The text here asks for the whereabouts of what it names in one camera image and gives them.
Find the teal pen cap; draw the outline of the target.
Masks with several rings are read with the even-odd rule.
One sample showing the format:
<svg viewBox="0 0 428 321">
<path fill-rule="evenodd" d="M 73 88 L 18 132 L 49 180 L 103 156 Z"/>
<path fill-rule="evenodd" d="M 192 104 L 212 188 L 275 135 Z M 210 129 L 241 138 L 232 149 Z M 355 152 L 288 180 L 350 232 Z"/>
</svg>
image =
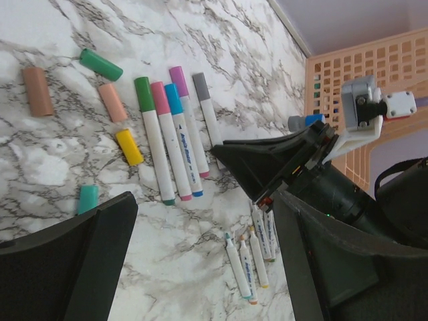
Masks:
<svg viewBox="0 0 428 321">
<path fill-rule="evenodd" d="M 98 186 L 83 185 L 80 188 L 78 215 L 81 215 L 98 206 Z"/>
</svg>

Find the peach capped marker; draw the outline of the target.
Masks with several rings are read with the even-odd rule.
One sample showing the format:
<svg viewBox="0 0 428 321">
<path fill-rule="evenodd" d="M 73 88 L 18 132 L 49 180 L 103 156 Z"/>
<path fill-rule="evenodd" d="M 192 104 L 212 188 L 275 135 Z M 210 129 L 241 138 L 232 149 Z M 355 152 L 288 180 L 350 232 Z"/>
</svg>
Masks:
<svg viewBox="0 0 428 321">
<path fill-rule="evenodd" d="M 269 284 L 268 277 L 267 277 L 268 275 L 265 269 L 261 247 L 260 247 L 258 238 L 255 234 L 255 228 L 253 226 L 249 227 L 249 234 L 250 234 L 249 242 L 250 242 L 260 286 L 262 288 L 269 288 L 270 284 Z"/>
</svg>

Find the blue capped marker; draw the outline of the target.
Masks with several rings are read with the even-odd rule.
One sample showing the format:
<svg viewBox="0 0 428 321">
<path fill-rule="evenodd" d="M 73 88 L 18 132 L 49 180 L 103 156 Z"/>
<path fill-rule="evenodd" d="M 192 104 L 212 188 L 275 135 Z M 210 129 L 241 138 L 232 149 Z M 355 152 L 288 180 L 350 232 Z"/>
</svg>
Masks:
<svg viewBox="0 0 428 321">
<path fill-rule="evenodd" d="M 203 188 L 201 184 L 201 179 L 199 176 L 199 171 L 197 168 L 197 163 L 195 160 L 195 155 L 193 152 L 193 147 L 191 144 L 189 131 L 185 121 L 185 115 L 183 112 L 183 106 L 180 101 L 177 86 L 176 84 L 171 83 L 165 85 L 164 88 L 171 110 L 171 115 L 173 117 L 173 124 L 177 132 L 177 137 L 179 139 L 179 145 L 185 163 L 185 169 L 187 173 L 187 178 L 189 180 L 192 196 L 202 197 Z"/>
</svg>

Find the peach pen cap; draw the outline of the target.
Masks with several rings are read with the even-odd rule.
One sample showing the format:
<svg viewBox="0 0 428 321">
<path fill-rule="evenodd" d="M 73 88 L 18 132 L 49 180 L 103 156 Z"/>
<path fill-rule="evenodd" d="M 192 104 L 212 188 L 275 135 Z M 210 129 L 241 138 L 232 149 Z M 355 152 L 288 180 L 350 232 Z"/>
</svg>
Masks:
<svg viewBox="0 0 428 321">
<path fill-rule="evenodd" d="M 98 91 L 113 122 L 122 122 L 128 118 L 124 105 L 113 83 L 99 86 Z"/>
</svg>

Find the pink capped marker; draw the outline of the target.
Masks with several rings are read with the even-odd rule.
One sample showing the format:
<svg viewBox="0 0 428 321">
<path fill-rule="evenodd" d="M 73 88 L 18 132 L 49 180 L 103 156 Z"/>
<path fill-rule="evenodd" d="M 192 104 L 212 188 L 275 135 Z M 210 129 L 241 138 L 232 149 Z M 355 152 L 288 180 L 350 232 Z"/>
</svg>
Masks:
<svg viewBox="0 0 428 321">
<path fill-rule="evenodd" d="M 192 192 L 164 84 L 162 82 L 153 82 L 150 85 L 150 89 L 152 91 L 156 113 L 167 147 L 179 197 L 182 201 L 190 201 L 193 198 Z"/>
</svg>

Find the brown pen cap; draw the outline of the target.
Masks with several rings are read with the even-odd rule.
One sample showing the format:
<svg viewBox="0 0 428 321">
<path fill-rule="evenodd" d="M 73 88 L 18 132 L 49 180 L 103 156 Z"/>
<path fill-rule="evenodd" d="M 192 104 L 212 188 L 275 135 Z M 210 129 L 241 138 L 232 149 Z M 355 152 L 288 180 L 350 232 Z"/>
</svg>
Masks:
<svg viewBox="0 0 428 321">
<path fill-rule="evenodd" d="M 23 70 L 23 80 L 27 90 L 29 108 L 34 117 L 51 116 L 54 107 L 51 102 L 44 70 L 28 67 Z"/>
</svg>

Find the yellow pen cap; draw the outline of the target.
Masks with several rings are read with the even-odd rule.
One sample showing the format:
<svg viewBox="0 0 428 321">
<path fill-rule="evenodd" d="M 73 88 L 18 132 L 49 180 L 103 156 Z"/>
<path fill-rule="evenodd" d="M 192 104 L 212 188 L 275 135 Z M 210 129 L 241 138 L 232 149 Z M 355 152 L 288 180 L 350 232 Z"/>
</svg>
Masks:
<svg viewBox="0 0 428 321">
<path fill-rule="evenodd" d="M 130 166 L 139 165 L 144 161 L 144 157 L 139 151 L 129 129 L 118 131 L 115 134 L 115 137 L 124 153 L 127 163 Z"/>
</svg>

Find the grey capped marker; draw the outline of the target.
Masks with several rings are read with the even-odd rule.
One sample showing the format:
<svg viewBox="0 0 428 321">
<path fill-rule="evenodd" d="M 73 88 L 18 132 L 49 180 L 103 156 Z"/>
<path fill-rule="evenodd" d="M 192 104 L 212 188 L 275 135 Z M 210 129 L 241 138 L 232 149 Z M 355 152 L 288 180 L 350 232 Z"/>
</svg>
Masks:
<svg viewBox="0 0 428 321">
<path fill-rule="evenodd" d="M 198 101 L 200 103 L 205 122 L 207 125 L 207 130 L 212 146 L 223 145 L 223 139 L 221 137 L 219 125 L 217 123 L 217 117 L 215 115 L 215 110 L 207 87 L 205 75 L 203 72 L 192 75 L 193 83 L 196 89 Z M 197 161 L 206 162 L 205 151 L 199 136 L 199 133 L 196 134 L 197 139 Z M 220 171 L 226 171 L 226 167 L 217 159 L 217 165 Z"/>
</svg>

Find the brown capped marker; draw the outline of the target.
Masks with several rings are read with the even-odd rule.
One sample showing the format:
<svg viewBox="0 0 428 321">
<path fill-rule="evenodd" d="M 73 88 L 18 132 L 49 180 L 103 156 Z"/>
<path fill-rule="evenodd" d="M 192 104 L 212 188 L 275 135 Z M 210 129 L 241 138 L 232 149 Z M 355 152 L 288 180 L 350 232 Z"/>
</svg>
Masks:
<svg viewBox="0 0 428 321">
<path fill-rule="evenodd" d="M 272 254 L 270 251 L 269 241 L 266 237 L 263 218 L 260 210 L 255 205 L 252 206 L 251 216 L 253 218 L 253 224 L 257 233 L 257 237 L 259 239 L 262 257 L 265 261 L 270 261 L 272 258 Z"/>
</svg>

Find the dark green capped marker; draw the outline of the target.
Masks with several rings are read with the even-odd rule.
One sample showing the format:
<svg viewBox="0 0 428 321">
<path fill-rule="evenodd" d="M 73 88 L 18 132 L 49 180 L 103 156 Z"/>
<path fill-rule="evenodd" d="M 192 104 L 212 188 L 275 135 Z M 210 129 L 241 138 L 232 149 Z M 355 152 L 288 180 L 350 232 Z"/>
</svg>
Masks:
<svg viewBox="0 0 428 321">
<path fill-rule="evenodd" d="M 144 121 L 160 196 L 165 205 L 171 206 L 175 204 L 176 196 L 148 77 L 136 78 L 134 86 Z"/>
</svg>

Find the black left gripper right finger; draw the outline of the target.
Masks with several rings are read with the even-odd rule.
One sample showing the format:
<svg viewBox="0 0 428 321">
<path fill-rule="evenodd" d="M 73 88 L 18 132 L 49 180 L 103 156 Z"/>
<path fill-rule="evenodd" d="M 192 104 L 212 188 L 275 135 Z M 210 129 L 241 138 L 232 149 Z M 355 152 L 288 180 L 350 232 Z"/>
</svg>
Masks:
<svg viewBox="0 0 428 321">
<path fill-rule="evenodd" d="M 387 241 L 274 195 L 297 320 L 426 320 L 427 251 Z"/>
</svg>

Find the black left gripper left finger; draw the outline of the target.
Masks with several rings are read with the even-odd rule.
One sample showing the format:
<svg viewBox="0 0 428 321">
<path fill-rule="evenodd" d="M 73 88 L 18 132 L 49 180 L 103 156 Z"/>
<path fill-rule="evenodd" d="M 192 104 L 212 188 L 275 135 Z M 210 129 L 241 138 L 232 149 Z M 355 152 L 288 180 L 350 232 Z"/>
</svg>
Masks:
<svg viewBox="0 0 428 321">
<path fill-rule="evenodd" d="M 107 320 L 137 213 L 127 191 L 1 243 L 1 319 Z"/>
</svg>

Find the teal capped marker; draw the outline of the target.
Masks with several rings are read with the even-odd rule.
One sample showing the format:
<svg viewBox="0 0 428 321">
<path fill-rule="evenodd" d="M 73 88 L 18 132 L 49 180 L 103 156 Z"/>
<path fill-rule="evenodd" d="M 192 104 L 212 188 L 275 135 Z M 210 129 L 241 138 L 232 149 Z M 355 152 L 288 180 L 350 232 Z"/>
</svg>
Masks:
<svg viewBox="0 0 428 321">
<path fill-rule="evenodd" d="M 231 240 L 231 236 L 228 232 L 225 233 L 226 240 L 226 252 L 229 257 L 231 268 L 235 276 L 241 296 L 248 300 L 251 298 L 251 290 L 249 289 L 246 276 L 241 265 L 241 261 L 234 243 Z"/>
</svg>

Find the green pen cap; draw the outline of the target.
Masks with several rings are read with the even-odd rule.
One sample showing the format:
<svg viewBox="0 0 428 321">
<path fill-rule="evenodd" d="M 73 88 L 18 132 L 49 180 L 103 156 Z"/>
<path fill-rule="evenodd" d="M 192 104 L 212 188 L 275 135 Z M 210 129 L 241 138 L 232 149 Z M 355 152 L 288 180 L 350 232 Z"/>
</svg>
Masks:
<svg viewBox="0 0 428 321">
<path fill-rule="evenodd" d="M 81 51 L 79 61 L 84 67 L 100 74 L 112 82 L 115 82 L 123 75 L 122 68 L 104 59 L 88 48 Z"/>
</svg>

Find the purple capped marker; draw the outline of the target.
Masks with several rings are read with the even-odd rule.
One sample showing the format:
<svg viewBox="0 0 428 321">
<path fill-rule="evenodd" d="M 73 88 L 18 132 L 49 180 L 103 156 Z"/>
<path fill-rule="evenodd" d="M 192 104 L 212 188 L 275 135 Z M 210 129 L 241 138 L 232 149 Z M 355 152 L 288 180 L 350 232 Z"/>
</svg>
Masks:
<svg viewBox="0 0 428 321">
<path fill-rule="evenodd" d="M 179 93 L 180 101 L 185 115 L 185 121 L 189 130 L 191 144 L 195 154 L 195 160 L 199 176 L 201 178 L 209 177 L 209 165 L 205 156 L 203 144 L 199 130 L 197 128 L 194 108 L 190 99 L 187 83 L 181 66 L 175 66 L 169 69 L 169 74 L 173 83 L 176 84 Z"/>
</svg>

